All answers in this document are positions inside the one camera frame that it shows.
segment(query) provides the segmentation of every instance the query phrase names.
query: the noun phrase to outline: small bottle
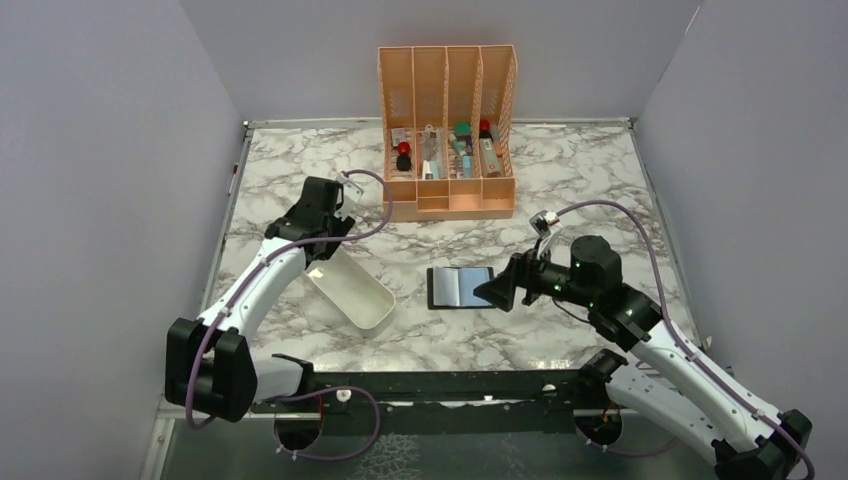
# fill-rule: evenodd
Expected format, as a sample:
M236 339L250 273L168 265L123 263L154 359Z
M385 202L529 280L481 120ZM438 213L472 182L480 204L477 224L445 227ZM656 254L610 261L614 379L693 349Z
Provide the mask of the small bottle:
M492 132L490 131L491 129L492 129L492 125L489 123L489 121L484 119L484 118L481 118L480 119L480 138L488 138L489 140L491 140L492 139Z
M398 158L397 158L397 168L401 172L408 172L412 170L412 159L409 158L409 153L412 151L412 147L409 146L408 142L400 142L398 144Z

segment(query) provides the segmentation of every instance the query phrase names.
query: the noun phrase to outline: metal frame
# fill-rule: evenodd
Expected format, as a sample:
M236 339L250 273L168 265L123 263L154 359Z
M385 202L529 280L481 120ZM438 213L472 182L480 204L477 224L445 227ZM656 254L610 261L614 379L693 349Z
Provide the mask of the metal frame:
M253 120L245 122L251 130L273 128L355 128L382 126L380 117L351 118L302 118L292 120ZM591 125L594 127L631 128L633 122L627 117L615 118L513 118L513 125Z
M209 267L209 276L206 278L206 285L203 287L202 303L200 310L207 308L212 300L212 294L215 293L215 281L218 278L218 269L221 267L221 256L224 253L224 245L227 241L227 231L230 229L230 224L233 220L233 213L236 209L236 198L241 188L241 180L244 177L244 170L247 165L247 157L250 154L250 147L253 144L254 130L248 126L248 122L244 122L247 130L244 133L244 141L241 146L241 154L239 155L238 170L236 171L235 180L233 181L233 189L230 192L230 198L227 199L227 208L224 210L224 221L221 223L221 231L218 232L218 242L215 244L215 253L212 257L212 265Z
M236 198L241 187L241 180L244 176L245 166L247 165L247 157L250 154L250 147L253 143L253 132L249 122L244 122L245 128L244 140L242 141L241 153L239 154L238 170L236 171L235 180L233 181L233 189L230 192L230 197L227 199L227 206L224 210L224 218L221 222L221 230L218 233L218 241L215 243L215 251L212 256L212 263L209 267L209 275L206 278L206 284L203 287L201 294L201 304L197 313L205 309L211 301L212 294L215 292L215 280L218 277L218 268L221 266L221 254L224 251L227 231L230 229L230 223L233 219L233 212L236 207ZM159 406L156 409L156 420L153 423L153 433L150 438L150 444L147 447L147 456L141 468L139 478L141 480L153 480L162 476L162 471L165 468L165 459L168 456L168 449L171 444L171 437L174 431L174 419L177 415L171 415L170 410L176 410L170 403L166 402L164 397L160 395Z
M680 257L678 256L677 249L675 248L677 242L675 241L676 238L674 236L674 230L671 228L671 221L665 214L662 198L659 196L657 189L654 187L654 181L651 179L651 175L648 173L645 162L642 159L642 153L639 151L639 144L636 142L635 124L632 124L628 129L630 130L630 141L633 142L633 150L636 153L636 158L639 160L639 167L642 169L642 176L645 177L645 184L648 186L648 194L651 197L651 203L654 206L654 211L657 212L657 218L659 218L663 241L665 242L669 257L671 258L671 270L674 272L674 279L677 281L677 285L680 287L680 294L683 297L683 308L686 309L686 313L689 315L689 318L692 319L692 333L695 335L695 340L706 350L709 348L709 342L705 341L698 331L698 322L695 320L695 316L692 314L692 309L689 306L689 285L686 283L686 277L683 275L683 265L680 262Z

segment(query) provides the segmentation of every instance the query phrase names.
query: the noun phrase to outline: green cap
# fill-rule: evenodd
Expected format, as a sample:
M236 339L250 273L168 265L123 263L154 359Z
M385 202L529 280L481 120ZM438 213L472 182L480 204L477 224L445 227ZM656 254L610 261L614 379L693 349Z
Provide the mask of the green cap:
M471 125L468 122L457 123L453 131L457 135L471 135Z

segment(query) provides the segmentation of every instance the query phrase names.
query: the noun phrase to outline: black phone case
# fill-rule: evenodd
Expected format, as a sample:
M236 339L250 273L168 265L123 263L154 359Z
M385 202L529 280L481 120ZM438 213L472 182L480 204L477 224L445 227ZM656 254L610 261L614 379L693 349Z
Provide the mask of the black phone case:
M452 267L452 268L469 268L469 267ZM489 271L489 280L495 278L495 269L492 267L487 267L486 270ZM494 305L489 305L488 307L451 307L446 305L434 305L433 304L433 268L427 269L427 309L428 310L480 310L487 308L495 308Z

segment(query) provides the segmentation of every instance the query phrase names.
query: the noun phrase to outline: orange desk organizer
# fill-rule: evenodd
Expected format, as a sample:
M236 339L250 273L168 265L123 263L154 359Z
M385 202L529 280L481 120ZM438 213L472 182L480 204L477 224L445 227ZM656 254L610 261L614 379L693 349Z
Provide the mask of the orange desk organizer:
M515 178L509 134L518 64L512 45L386 47L379 49L377 71L383 111L383 175L395 201L391 220L479 220L511 218ZM480 119L497 125L502 172L486 175L480 155ZM457 123L468 122L472 136L472 175L448 178L455 151L448 140ZM441 132L440 179L421 178L425 126ZM412 170L396 168L392 129L405 129ZM387 207L385 194L383 207Z

